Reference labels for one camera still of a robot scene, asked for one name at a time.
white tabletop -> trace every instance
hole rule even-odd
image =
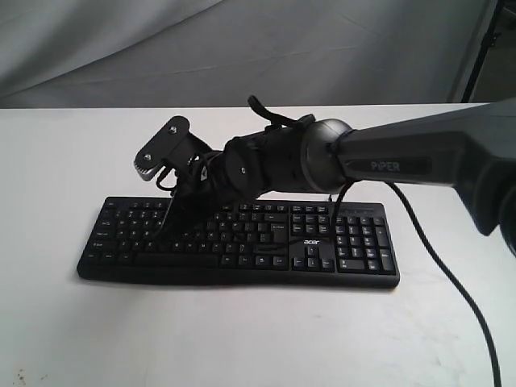
[[[458,108],[281,111],[370,127]],[[394,291],[192,289],[78,278],[77,260],[104,198],[160,194],[138,178],[132,161],[175,114],[213,148],[265,124],[238,108],[0,110],[1,386],[492,385],[472,311],[382,184],[360,183],[347,200],[385,204],[401,273]],[[498,231],[477,233],[452,189],[402,189],[485,313],[504,385],[516,385],[516,259]]]

gray backdrop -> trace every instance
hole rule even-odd
[[[41,3],[0,19],[0,107],[450,102],[495,1]]]

space bar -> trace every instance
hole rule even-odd
[[[136,255],[135,264],[142,266],[173,266],[191,268],[216,268],[217,256],[181,255],[181,254],[147,254]]]

robotic arm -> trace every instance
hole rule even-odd
[[[179,234],[220,206],[268,191],[334,194],[348,182],[385,181],[453,187],[478,231],[500,224],[516,255],[516,99],[355,131],[338,119],[298,120],[250,107],[270,124],[214,151],[170,119],[138,152],[145,181],[171,205],[160,232]],[[175,170],[177,185],[161,185]]]

black keyboard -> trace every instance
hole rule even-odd
[[[342,203],[335,246],[332,202],[224,206],[180,239],[154,240],[169,200],[107,198],[77,265],[79,276],[154,285],[393,288],[399,282],[381,204]]]

